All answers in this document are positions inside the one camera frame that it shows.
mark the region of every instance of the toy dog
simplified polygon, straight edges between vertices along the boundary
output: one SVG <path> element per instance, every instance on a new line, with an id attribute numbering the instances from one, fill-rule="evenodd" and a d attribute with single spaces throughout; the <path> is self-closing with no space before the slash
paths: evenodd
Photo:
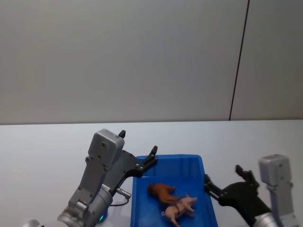
<path id="1" fill-rule="evenodd" d="M 166 208 L 165 212 L 162 212 L 162 216 L 165 216 L 169 219 L 176 227 L 180 227 L 178 222 L 176 221 L 177 218 L 181 217 L 184 213 L 194 217 L 195 210 L 191 208 L 191 206 L 197 201 L 197 197 L 192 198 L 186 193 L 186 197 L 181 199 L 179 202 L 175 203 L 172 206 Z"/>
<path id="2" fill-rule="evenodd" d="M 170 192 L 174 191 L 175 189 L 176 187 L 170 187 L 163 183 L 152 183 L 147 187 L 148 193 L 158 197 L 159 200 L 164 204 L 174 203 L 182 198 L 182 196 L 175 197 L 170 194 Z"/>

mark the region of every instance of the plastic animal toy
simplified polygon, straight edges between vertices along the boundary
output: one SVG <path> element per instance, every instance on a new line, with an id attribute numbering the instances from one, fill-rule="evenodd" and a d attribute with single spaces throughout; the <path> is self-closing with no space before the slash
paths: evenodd
<path id="1" fill-rule="evenodd" d="M 176 227 L 181 227 L 176 221 L 177 218 L 181 217 L 183 214 L 187 214 L 190 217 L 194 217 L 195 210 L 191 206 L 197 201 L 197 197 L 192 198 L 186 193 L 186 197 L 181 199 L 179 202 L 175 203 L 172 206 L 166 208 L 165 212 L 162 212 L 162 216 L 165 216 L 169 219 Z"/>
<path id="2" fill-rule="evenodd" d="M 159 200 L 164 204 L 174 203 L 179 201 L 182 196 L 175 197 L 170 194 L 176 187 L 170 187 L 163 183 L 152 183 L 147 187 L 147 191 L 152 196 L 158 197 Z"/>

